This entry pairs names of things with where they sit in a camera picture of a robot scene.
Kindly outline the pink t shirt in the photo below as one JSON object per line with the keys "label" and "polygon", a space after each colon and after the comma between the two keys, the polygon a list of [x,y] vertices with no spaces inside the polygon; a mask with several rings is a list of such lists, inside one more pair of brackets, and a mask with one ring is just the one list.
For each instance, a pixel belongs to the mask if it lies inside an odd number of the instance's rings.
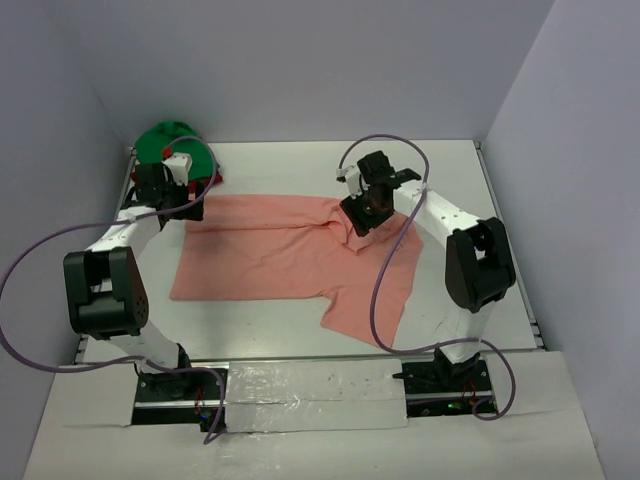
{"label": "pink t shirt", "polygon": [[338,200],[295,195],[210,195],[185,226],[170,297],[248,301],[324,297],[324,328],[392,345],[423,243],[398,238],[396,213],[365,237]]}

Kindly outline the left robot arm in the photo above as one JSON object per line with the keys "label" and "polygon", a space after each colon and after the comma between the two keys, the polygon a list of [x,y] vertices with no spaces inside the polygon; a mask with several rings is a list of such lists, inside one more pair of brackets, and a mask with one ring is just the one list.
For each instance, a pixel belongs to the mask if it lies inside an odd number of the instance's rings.
{"label": "left robot arm", "polygon": [[184,206],[204,187],[189,186],[188,154],[135,167],[116,223],[83,251],[67,254],[63,272],[72,329],[108,342],[129,356],[147,387],[179,399],[195,387],[184,348],[150,320],[150,305],[137,265],[149,241],[173,220],[203,219],[203,203]]}

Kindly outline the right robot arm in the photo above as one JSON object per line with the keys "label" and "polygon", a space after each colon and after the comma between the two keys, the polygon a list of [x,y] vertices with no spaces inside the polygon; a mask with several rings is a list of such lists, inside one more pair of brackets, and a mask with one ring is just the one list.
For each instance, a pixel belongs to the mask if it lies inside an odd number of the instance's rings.
{"label": "right robot arm", "polygon": [[358,236],[380,229],[401,213],[406,221],[400,240],[418,225],[444,249],[444,284],[451,307],[430,349],[436,383],[447,391],[459,389],[477,365],[495,304],[516,282],[503,222],[466,212],[428,187],[426,178],[414,170],[395,170],[381,151],[353,166],[340,166],[336,179],[348,188],[340,206]]}

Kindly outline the silver taped panel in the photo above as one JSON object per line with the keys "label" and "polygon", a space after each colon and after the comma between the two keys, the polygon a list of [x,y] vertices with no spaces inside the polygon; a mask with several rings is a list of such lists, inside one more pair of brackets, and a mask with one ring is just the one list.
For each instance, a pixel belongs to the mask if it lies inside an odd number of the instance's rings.
{"label": "silver taped panel", "polygon": [[393,358],[240,363],[228,371],[230,433],[383,430],[408,425]]}

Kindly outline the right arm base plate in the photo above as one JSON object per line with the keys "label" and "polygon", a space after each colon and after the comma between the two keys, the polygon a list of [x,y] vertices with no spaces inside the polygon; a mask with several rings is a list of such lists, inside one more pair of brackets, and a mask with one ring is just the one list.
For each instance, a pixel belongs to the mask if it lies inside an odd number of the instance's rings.
{"label": "right arm base plate", "polygon": [[409,418],[498,413],[484,360],[446,366],[444,360],[402,359],[401,380]]}

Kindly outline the red folded t shirt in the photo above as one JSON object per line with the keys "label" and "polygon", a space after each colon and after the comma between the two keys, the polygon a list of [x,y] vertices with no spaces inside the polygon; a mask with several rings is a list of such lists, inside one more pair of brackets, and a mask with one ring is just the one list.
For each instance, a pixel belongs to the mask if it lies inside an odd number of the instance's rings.
{"label": "red folded t shirt", "polygon": [[[130,180],[133,181],[134,183],[137,183],[137,176],[135,172],[132,172],[130,175]],[[200,178],[196,178],[196,179],[192,179],[189,181],[188,183],[188,187],[189,187],[189,191],[190,192],[194,192],[196,188],[198,187],[206,187],[209,184],[209,181],[211,180],[211,176],[207,176],[207,177],[200,177]],[[223,177],[220,173],[217,173],[214,176],[214,180],[213,180],[213,184],[220,184],[223,182]]]}

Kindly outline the green folded t shirt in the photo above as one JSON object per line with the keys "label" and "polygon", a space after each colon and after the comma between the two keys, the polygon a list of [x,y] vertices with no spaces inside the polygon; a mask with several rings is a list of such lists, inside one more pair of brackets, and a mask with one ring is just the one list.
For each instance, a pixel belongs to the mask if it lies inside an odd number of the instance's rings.
{"label": "green folded t shirt", "polygon": [[197,140],[180,140],[181,137],[200,135],[187,123],[177,120],[160,122],[144,132],[134,143],[140,164],[152,164],[164,159],[167,147],[172,152],[187,153],[191,156],[192,166],[189,180],[209,181],[213,173],[213,164],[208,149]]}

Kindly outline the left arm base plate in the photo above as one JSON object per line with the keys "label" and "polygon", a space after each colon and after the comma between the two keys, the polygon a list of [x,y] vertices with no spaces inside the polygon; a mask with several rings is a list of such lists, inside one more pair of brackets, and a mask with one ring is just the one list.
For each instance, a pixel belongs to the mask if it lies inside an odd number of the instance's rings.
{"label": "left arm base plate", "polygon": [[213,368],[219,378],[208,368],[179,375],[147,374],[134,365],[137,375],[131,424],[197,425],[207,433],[220,412],[213,432],[226,429],[224,407],[220,403],[221,387],[226,386],[227,368]]}

